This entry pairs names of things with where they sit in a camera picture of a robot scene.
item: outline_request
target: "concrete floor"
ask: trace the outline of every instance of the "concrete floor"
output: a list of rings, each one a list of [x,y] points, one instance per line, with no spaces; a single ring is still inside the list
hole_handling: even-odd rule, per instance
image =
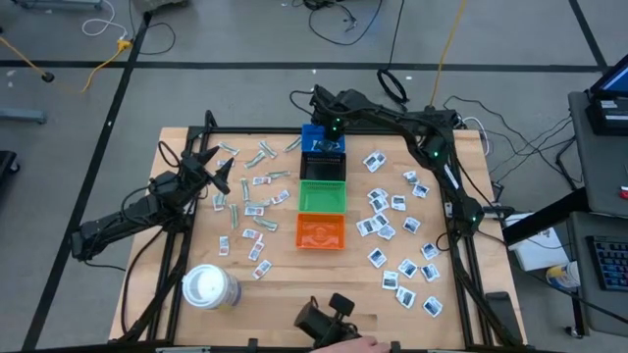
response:
[[[117,11],[116,21],[131,30],[127,2],[111,2]],[[628,52],[624,35],[628,25],[622,21],[628,3],[578,2],[603,57],[614,64]],[[437,63],[458,4],[453,0],[407,1],[393,62]],[[353,0],[346,5],[358,19],[357,30],[361,30],[377,1]],[[345,70],[320,68],[333,68],[334,63],[385,63],[399,5],[400,1],[385,1],[371,29],[350,47],[314,36],[307,27],[308,11],[293,8],[286,0],[192,0],[186,8],[156,14],[151,23],[171,25],[177,43],[166,54],[139,56],[83,218],[111,212],[131,189],[146,181],[161,127],[200,125],[206,109],[214,112],[222,126],[298,126],[307,116],[290,105],[288,93],[309,89],[314,83],[332,91],[356,88],[370,99],[390,105],[374,70],[358,70],[360,67],[352,65],[343,66]],[[97,37],[80,32],[83,21],[108,18],[107,8],[103,13],[86,8],[55,7],[52,14],[45,10],[48,7],[25,10],[8,1],[0,3],[0,25],[6,38],[31,59],[103,61],[115,50],[115,40],[121,35],[116,28]],[[140,15],[132,14],[138,26]],[[342,19],[342,12],[325,10],[316,14],[314,23],[333,38],[351,39],[357,32],[344,34]],[[167,47],[170,35],[162,26],[151,28],[142,50]],[[118,61],[123,63],[128,57],[125,53]],[[3,187],[0,203],[0,281],[6,283],[0,292],[0,351],[22,346],[123,71],[120,66],[102,70],[90,90],[77,95],[59,85],[47,85],[33,71],[9,67],[4,61],[14,59],[10,51],[0,47],[0,71],[16,71],[12,76],[0,75],[0,106],[42,109],[50,120],[44,126],[0,122],[0,149],[17,151],[23,167]],[[487,66],[445,71],[438,106],[452,94],[479,99],[528,138],[567,117],[567,93],[586,89],[600,76],[567,0],[469,2],[446,61]],[[148,68],[164,66],[164,62],[216,65],[205,64],[201,70]],[[222,69],[226,63],[236,64]],[[271,70],[255,69],[264,63]],[[311,64],[297,69],[290,63]],[[504,72],[504,66],[513,65],[527,67]],[[549,65],[574,66],[581,73],[549,69]],[[70,87],[81,87],[89,73],[77,68],[49,70],[58,82]],[[404,81],[412,99],[408,108],[422,109],[436,73],[430,69],[394,73],[400,78],[412,77]],[[479,118],[486,129],[507,134],[516,146],[523,146],[496,117],[478,106],[451,101],[448,107],[465,117]],[[548,144],[572,134],[568,126]],[[494,152],[487,159],[492,168],[511,151],[500,137],[490,139]],[[547,152],[551,160],[553,153],[555,150]],[[493,180],[518,161],[498,169]],[[580,169],[575,148],[565,155],[565,162],[577,177]],[[506,186],[502,203],[518,210],[539,209],[569,192],[564,180],[538,157],[530,158],[502,183]],[[97,262],[125,266],[129,250],[128,240],[118,242],[99,255]],[[562,327],[573,324],[570,300],[516,272],[514,276],[528,337],[536,347],[616,352],[628,343],[626,338],[596,332],[583,340],[566,336]],[[37,347],[106,341],[122,279],[119,272],[92,269],[70,260]]]

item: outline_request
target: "white cable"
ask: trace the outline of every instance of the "white cable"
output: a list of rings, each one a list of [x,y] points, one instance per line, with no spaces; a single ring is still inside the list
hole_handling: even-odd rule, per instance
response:
[[[486,142],[486,146],[487,146],[487,148],[484,151],[484,155],[488,156],[489,152],[491,152],[491,144],[489,143],[489,136],[487,135],[487,132],[484,130],[484,126],[482,125],[482,123],[480,123],[480,120],[478,118],[475,118],[475,117],[464,118],[462,120],[462,122],[466,123],[466,121],[468,121],[468,120],[472,120],[472,121],[476,122],[477,125],[480,126],[480,133],[482,133],[484,135],[484,141]]]
[[[109,25],[113,25],[113,26],[116,26],[118,28],[121,28],[124,31],[124,34],[120,37],[120,39],[125,39],[127,37],[127,35],[129,34],[127,29],[123,25],[119,25],[119,24],[116,24],[116,23],[113,22],[113,20],[116,18],[116,10],[114,9],[114,6],[111,5],[111,3],[109,1],[107,1],[107,0],[102,0],[102,2],[104,2],[107,5],[109,5],[109,8],[111,9],[111,19],[109,19],[109,21],[103,20],[103,19],[87,20],[84,23],[82,23],[82,27],[80,29],[82,29],[82,32],[85,35],[96,36],[96,35],[102,34],[105,30],[107,30]],[[103,26],[102,29],[100,29],[98,31],[88,32],[87,30],[85,30],[85,26],[87,24],[91,24],[91,23],[102,23],[102,24],[105,24],[105,26]]]

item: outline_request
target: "black floor line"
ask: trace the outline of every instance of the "black floor line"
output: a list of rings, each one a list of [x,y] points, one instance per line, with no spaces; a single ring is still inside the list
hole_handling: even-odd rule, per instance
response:
[[[578,3],[578,0],[569,0],[569,5],[571,5],[571,10],[573,11],[573,14],[576,16],[576,20],[578,20],[578,25],[580,25],[580,29],[582,29],[582,33],[584,34],[585,39],[587,40],[587,44],[589,44],[589,49],[591,49],[591,53],[593,54],[593,57],[596,59],[596,63],[598,63],[598,66],[602,69],[602,71],[605,71],[606,68],[608,68],[608,64],[606,63],[606,60],[604,59],[602,50],[600,50],[600,47],[598,46],[598,43],[596,42],[596,38],[593,36],[593,32],[591,31],[591,28],[589,27],[589,23],[587,23],[587,19],[585,19],[585,14],[582,12],[582,9],[580,8],[580,4]]]
[[[149,22],[150,15],[145,15],[144,21],[139,29],[137,38],[135,40],[135,45],[131,50],[129,60],[127,61],[127,64],[125,66],[125,70],[122,74],[122,78],[120,79],[120,83],[118,84],[118,89],[116,89],[111,107],[109,108],[109,112],[107,113],[107,119],[105,120],[105,123],[100,132],[100,137],[98,137],[96,148],[91,157],[91,161],[89,162],[87,174],[82,183],[82,186],[80,187],[77,203],[75,204],[75,208],[73,209],[70,220],[68,221],[68,227],[66,228],[66,232],[64,234],[63,240],[61,241],[61,245],[59,245],[59,251],[57,252],[57,256],[55,257],[55,261],[52,265],[52,269],[50,270],[50,275],[48,276],[46,285],[44,286],[43,292],[41,293],[39,303],[37,304],[37,309],[32,316],[30,327],[28,328],[22,350],[35,349],[37,346],[37,341],[39,340],[39,336],[41,336],[41,332],[43,331],[44,325],[46,323],[46,318],[48,317],[50,307],[52,306],[52,302],[55,298],[55,293],[57,292],[59,282],[61,281],[61,276],[63,275],[63,271],[66,268],[66,263],[68,262],[68,258],[70,256],[70,234],[75,231],[80,225],[80,220],[82,219],[85,207],[87,206],[89,194],[91,193],[93,185],[96,181],[96,176],[98,175],[100,164],[105,155],[107,143],[109,142],[109,137],[111,136],[111,131],[114,128],[116,118],[118,117],[118,112],[120,111],[120,106],[122,105],[122,102],[125,98],[125,93],[127,92],[127,87],[129,86],[131,73],[133,71],[133,62],[137,60],[137,56],[139,54],[141,44],[144,40],[144,35],[146,33],[146,28]]]
[[[92,69],[100,65],[94,61],[34,61],[41,68]],[[127,62],[114,62],[106,69],[123,69]],[[203,63],[203,62],[152,62],[138,61],[134,69],[164,70],[378,70],[387,63],[309,63],[309,62],[256,62],[256,63]],[[0,67],[25,68],[27,64],[18,60],[0,61]],[[392,64],[390,70],[434,72],[438,64]],[[508,64],[445,64],[446,72],[477,73],[597,73],[596,65],[508,65]]]

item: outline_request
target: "person's hand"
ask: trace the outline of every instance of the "person's hand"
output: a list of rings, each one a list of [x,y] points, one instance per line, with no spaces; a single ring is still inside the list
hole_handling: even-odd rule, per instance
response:
[[[373,336],[364,336],[348,341],[332,344],[311,353],[389,353],[391,346],[387,343],[378,343]]]

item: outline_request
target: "plastic bin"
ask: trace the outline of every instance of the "plastic bin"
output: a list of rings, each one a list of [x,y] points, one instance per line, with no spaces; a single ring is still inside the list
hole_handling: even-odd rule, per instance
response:
[[[301,180],[346,180],[344,153],[303,152]]]
[[[346,212],[344,181],[302,180],[299,184],[298,211],[326,214]]]
[[[299,214],[296,222],[299,249],[344,249],[344,215]]]
[[[314,140],[323,141],[324,135],[325,128],[323,126],[313,126],[311,124],[303,125],[301,129],[301,151],[322,153],[323,151],[314,149]],[[338,143],[340,144],[340,148],[333,152],[344,153],[344,136],[338,140]]]

